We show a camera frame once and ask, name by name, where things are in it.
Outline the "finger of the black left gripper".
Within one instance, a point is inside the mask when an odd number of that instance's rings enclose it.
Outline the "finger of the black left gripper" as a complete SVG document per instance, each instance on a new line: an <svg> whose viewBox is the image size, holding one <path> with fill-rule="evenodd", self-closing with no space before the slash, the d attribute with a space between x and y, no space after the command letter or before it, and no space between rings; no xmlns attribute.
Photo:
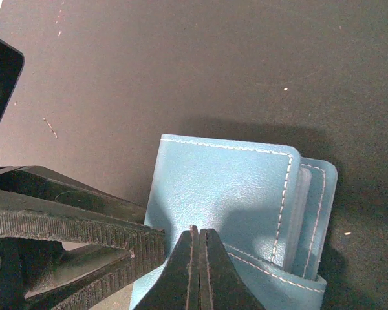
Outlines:
<svg viewBox="0 0 388 310"><path fill-rule="evenodd" d="M146 210L43 166L0 167L0 190L143 224Z"/></svg>
<svg viewBox="0 0 388 310"><path fill-rule="evenodd" d="M164 263L164 233L0 190L0 309L90 309Z"/></svg>

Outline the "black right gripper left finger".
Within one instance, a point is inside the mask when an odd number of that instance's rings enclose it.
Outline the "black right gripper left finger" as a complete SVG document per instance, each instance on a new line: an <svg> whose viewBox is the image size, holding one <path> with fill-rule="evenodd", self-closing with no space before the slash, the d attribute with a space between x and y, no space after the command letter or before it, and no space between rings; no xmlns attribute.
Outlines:
<svg viewBox="0 0 388 310"><path fill-rule="evenodd" d="M196 226L192 225L180 235L158 280L135 308L200 308L199 232Z"/></svg>

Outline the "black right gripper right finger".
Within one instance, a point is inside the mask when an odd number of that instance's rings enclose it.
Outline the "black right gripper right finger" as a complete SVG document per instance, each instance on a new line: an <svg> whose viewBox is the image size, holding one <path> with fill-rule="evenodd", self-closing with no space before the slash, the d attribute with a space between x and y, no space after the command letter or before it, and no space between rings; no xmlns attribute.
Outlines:
<svg viewBox="0 0 388 310"><path fill-rule="evenodd" d="M263 309L242 281L213 229L199 235L199 306L201 309Z"/></svg>

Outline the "blue leather card holder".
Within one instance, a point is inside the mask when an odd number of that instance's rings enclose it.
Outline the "blue leather card holder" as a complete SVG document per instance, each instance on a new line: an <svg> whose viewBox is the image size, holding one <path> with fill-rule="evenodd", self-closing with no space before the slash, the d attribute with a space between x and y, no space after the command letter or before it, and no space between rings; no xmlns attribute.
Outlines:
<svg viewBox="0 0 388 310"><path fill-rule="evenodd" d="M165 231L167 254L191 225L214 229L267 309L319 309L337 179L290 146L164 134L144 223Z"/></svg>

